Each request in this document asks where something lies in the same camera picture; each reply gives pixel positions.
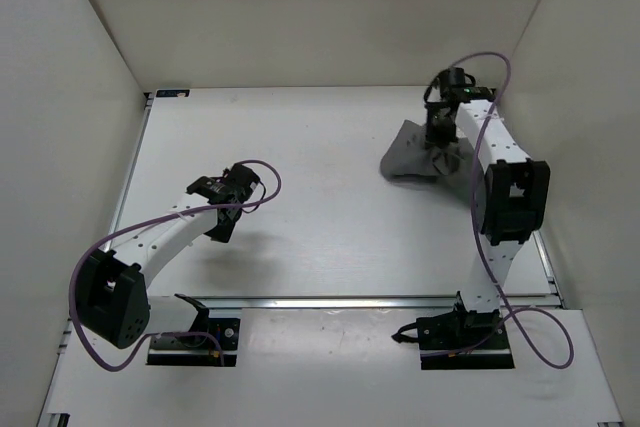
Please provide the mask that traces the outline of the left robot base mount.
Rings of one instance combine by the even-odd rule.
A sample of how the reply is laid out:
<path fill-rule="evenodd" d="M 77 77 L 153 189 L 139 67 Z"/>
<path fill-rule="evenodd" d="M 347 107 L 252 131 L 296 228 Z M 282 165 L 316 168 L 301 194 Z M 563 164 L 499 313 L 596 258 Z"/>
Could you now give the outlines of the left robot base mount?
<path fill-rule="evenodd" d="M 150 341 L 146 364 L 156 367 L 235 367 L 241 333 L 239 310 L 214 310 L 199 331 L 209 334 Z"/>

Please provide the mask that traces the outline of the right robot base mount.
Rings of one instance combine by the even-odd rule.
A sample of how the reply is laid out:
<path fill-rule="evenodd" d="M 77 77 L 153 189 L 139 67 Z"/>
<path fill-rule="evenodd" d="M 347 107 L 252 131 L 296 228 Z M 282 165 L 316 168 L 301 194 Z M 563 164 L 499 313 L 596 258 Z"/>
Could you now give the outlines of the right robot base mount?
<path fill-rule="evenodd" d="M 419 317 L 400 327 L 392 340 L 416 344 L 424 371 L 515 367 L 503 318 L 497 309 L 478 313 L 457 304 L 450 312 Z"/>

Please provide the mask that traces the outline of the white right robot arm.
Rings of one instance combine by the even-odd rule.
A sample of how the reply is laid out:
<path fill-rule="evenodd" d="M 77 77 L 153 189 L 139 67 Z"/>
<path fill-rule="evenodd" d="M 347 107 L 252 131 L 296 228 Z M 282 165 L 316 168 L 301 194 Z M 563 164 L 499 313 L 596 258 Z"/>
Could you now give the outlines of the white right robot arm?
<path fill-rule="evenodd" d="M 429 87 L 426 140 L 452 146 L 462 134 L 471 153 L 472 228 L 478 254 L 469 279 L 459 291 L 464 312 L 448 323 L 449 338 L 471 347 L 484 335 L 483 322 L 497 315 L 500 289 L 531 235 L 540 229 L 551 176 L 514 140 L 492 106 L 486 87 Z"/>

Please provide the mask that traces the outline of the grey pleated skirt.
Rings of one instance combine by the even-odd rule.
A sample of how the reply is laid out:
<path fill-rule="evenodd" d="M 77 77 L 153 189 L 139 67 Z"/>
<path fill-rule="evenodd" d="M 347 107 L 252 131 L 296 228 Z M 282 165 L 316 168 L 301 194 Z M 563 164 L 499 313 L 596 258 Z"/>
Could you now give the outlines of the grey pleated skirt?
<path fill-rule="evenodd" d="M 465 137 L 445 147 L 426 142 L 426 126 L 405 120 L 380 164 L 380 174 L 388 181 L 421 180 L 467 182 L 473 148 Z"/>

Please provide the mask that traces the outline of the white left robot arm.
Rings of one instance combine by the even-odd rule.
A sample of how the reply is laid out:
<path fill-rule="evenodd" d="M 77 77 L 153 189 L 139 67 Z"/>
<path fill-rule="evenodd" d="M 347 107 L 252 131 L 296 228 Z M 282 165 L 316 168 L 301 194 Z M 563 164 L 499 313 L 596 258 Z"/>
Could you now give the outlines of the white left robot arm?
<path fill-rule="evenodd" d="M 175 332 L 185 344 L 203 342 L 209 313 L 201 302 L 178 293 L 149 297 L 147 289 L 197 237 L 227 243 L 241 206 L 260 184 L 246 166 L 227 169 L 219 178 L 202 176 L 169 209 L 171 220 L 124 235 L 108 251 L 94 250 L 75 282 L 79 324 L 118 349 L 147 333 Z"/>

